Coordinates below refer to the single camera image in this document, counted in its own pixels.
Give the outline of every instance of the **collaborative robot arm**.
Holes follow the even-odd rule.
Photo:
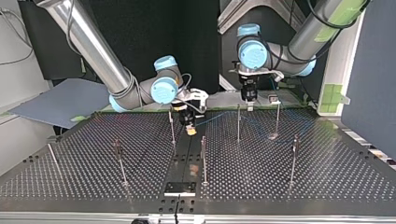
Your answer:
[[[157,76],[138,83],[120,63],[78,0],[34,1],[55,19],[77,48],[76,53],[79,52],[102,79],[110,93],[109,102],[116,111],[129,111],[154,101],[172,104],[179,111],[180,121],[186,125],[188,134],[195,134],[195,111],[205,112],[208,96],[204,91],[189,90],[174,57],[158,59],[154,63]],[[200,109],[191,101],[199,101]]]
[[[235,72],[242,83],[241,95],[247,105],[257,99],[259,76],[272,74],[275,81],[285,77],[306,77],[314,69],[319,51],[331,44],[340,32],[352,26],[369,0],[321,0],[312,10],[301,30],[287,46],[268,43],[262,38],[258,24],[238,28],[238,59]]]

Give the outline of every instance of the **green tape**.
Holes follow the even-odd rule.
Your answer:
[[[323,96],[319,106],[321,113],[335,113],[338,105],[341,103],[341,89],[343,85],[326,84],[324,86]]]
[[[361,7],[366,0],[344,0],[330,16],[329,22],[337,25],[348,25],[352,23],[361,14]],[[322,29],[315,38],[316,42],[329,41],[338,29],[331,28],[323,24]]]

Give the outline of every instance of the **gray panel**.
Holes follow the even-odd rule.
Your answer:
[[[342,121],[396,158],[396,1],[373,1],[366,10]]]
[[[105,85],[70,78],[9,112],[70,129],[76,116],[89,116],[109,104]]]

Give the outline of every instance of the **metal frame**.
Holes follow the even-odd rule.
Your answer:
[[[219,32],[223,35],[239,19],[254,7],[270,7],[283,20],[289,22],[291,1],[288,0],[232,0],[224,9],[218,19]],[[295,5],[291,27],[298,31],[305,21],[305,15],[300,8]]]

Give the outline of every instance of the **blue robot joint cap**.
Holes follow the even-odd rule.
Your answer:
[[[154,63],[155,71],[160,71],[168,67],[176,66],[177,62],[174,56],[168,55],[157,59]]]
[[[151,97],[158,104],[172,103],[177,96],[178,85],[171,77],[160,77],[151,86]]]
[[[257,40],[248,40],[238,50],[241,64],[250,69],[259,69],[265,65],[268,52],[264,44]]]
[[[261,32],[261,27],[256,23],[248,23],[238,27],[238,37],[244,35],[257,35]]]

